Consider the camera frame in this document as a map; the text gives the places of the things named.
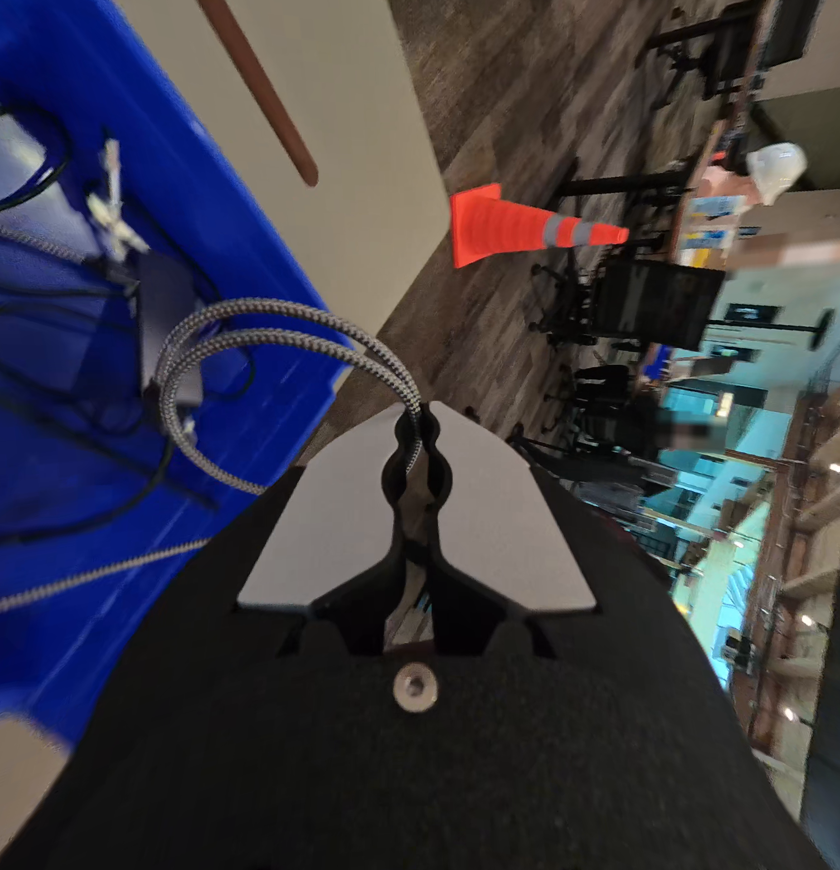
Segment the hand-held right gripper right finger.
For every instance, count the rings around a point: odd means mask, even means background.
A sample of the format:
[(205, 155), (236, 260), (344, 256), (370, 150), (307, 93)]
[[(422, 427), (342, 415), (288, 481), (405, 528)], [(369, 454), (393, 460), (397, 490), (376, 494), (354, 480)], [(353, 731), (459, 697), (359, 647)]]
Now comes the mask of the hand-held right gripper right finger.
[(427, 594), (436, 651), (477, 656), (505, 622), (597, 599), (532, 466), (444, 403), (427, 405)]

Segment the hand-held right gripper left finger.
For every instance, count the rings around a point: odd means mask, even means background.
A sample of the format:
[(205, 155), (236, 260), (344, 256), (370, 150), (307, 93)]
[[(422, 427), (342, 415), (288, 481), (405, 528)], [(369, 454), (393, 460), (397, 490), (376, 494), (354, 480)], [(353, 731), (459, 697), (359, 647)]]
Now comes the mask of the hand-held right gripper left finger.
[(304, 467), (240, 590), (242, 610), (335, 625), (379, 655), (404, 592), (404, 411), (391, 406)]

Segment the blue plastic bin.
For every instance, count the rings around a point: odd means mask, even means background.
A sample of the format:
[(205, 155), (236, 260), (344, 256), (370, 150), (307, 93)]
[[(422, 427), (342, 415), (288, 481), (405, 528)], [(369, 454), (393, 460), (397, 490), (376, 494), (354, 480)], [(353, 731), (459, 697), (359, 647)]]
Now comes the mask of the blue plastic bin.
[[(86, 202), (107, 197), (107, 139), (124, 220), (151, 249), (125, 266)], [(117, 6), (0, 2), (0, 599), (213, 537), (252, 503), (171, 446), (141, 363), (163, 340), (155, 305), (178, 321), (245, 297), (327, 307)], [(340, 369), (286, 347), (225, 350), (202, 363), (182, 422), (212, 461), (272, 484)], [(77, 742), (187, 558), (0, 614), (0, 715)]]

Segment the black office chair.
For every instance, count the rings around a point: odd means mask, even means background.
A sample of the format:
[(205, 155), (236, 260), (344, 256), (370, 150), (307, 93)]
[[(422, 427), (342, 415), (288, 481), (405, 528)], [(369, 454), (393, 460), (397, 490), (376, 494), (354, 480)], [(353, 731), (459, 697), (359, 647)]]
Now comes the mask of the black office chair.
[(583, 430), (598, 443), (598, 453), (621, 448), (640, 459), (657, 460), (661, 409), (652, 393), (636, 388), (628, 365), (579, 369), (572, 380), (573, 398), (583, 408)]

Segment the black computer monitor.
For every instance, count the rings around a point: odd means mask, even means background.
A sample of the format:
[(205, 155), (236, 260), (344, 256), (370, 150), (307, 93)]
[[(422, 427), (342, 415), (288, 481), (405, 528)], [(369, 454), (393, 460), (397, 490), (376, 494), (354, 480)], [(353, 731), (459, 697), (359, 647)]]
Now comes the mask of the black computer monitor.
[(594, 285), (587, 332), (696, 352), (724, 281), (724, 271), (609, 258)]

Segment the orange traffic cone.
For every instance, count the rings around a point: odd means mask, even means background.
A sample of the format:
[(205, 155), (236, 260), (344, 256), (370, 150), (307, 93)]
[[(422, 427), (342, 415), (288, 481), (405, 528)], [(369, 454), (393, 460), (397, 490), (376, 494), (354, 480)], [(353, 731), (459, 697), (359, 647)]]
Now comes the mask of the orange traffic cone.
[(499, 254), (623, 245), (630, 231), (501, 198), (500, 184), (452, 195), (450, 235), (457, 269)]

